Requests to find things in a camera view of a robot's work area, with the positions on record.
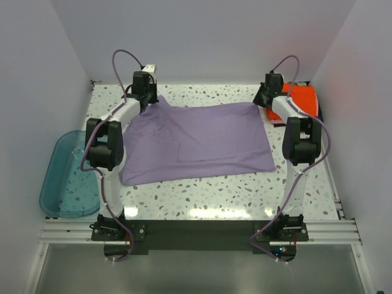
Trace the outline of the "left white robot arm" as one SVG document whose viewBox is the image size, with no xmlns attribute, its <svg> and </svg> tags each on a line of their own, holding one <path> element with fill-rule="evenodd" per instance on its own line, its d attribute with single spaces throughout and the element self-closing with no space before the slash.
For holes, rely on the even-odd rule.
<svg viewBox="0 0 392 294">
<path fill-rule="evenodd" d="M 135 71 L 130 92 L 123 90 L 123 101 L 100 118 L 86 123 L 85 151 L 80 170 L 96 174 L 100 209 L 93 226 L 96 233 L 121 240 L 127 233 L 124 205 L 119 195 L 119 172 L 124 160 L 123 129 L 149 104 L 158 102 L 156 69 L 148 64 Z"/>
</svg>

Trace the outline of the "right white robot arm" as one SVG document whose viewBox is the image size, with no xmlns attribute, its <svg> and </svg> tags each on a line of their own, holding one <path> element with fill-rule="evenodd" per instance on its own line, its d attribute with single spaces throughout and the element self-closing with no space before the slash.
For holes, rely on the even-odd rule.
<svg viewBox="0 0 392 294">
<path fill-rule="evenodd" d="M 283 87 L 283 76 L 270 71 L 253 100 L 254 104 L 278 114 L 285 124 L 282 141 L 282 154 L 287 163 L 284 196 L 276 216 L 264 228 L 264 231 L 272 230 L 281 241 L 288 240 L 303 225 L 306 183 L 309 170 L 321 153 L 322 135 L 317 118 L 297 106 Z"/>
</svg>

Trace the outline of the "purple t shirt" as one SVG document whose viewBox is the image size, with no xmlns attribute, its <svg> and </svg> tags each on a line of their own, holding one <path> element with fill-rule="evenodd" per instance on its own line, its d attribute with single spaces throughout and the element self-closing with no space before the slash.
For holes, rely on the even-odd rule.
<svg viewBox="0 0 392 294">
<path fill-rule="evenodd" d="M 260 111 L 251 102 L 174 107 L 160 96 L 131 119 L 123 140 L 124 186 L 276 169 Z"/>
</svg>

